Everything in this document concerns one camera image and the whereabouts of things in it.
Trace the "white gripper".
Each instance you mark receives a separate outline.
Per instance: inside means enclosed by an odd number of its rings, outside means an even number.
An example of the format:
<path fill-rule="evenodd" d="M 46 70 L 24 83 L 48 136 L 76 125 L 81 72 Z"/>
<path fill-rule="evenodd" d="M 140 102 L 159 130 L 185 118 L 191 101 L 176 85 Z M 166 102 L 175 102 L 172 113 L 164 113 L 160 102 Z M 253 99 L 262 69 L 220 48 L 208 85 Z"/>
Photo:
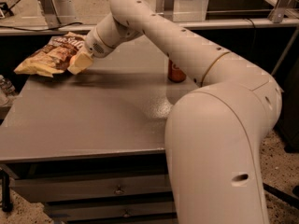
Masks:
<path fill-rule="evenodd" d="M 79 51 L 76 55 L 76 61 L 73 65 L 67 67 L 67 70 L 73 75 L 77 75 L 93 64 L 93 56 L 104 58 L 110 54 L 113 49 L 106 45 L 95 28 L 92 28 L 85 37 L 85 47 L 89 51 Z"/>

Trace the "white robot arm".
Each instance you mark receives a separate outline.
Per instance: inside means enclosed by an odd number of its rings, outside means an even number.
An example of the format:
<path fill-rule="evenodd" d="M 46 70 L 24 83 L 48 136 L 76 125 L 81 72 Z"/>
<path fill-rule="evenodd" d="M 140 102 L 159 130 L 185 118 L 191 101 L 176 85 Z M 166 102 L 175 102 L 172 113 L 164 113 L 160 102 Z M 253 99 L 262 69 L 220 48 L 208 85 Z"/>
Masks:
<path fill-rule="evenodd" d="M 197 86 L 173 105 L 164 133 L 178 224 L 269 224 L 260 145 L 281 112 L 277 82 L 144 0 L 110 0 L 68 69 L 77 74 L 141 35 Z"/>

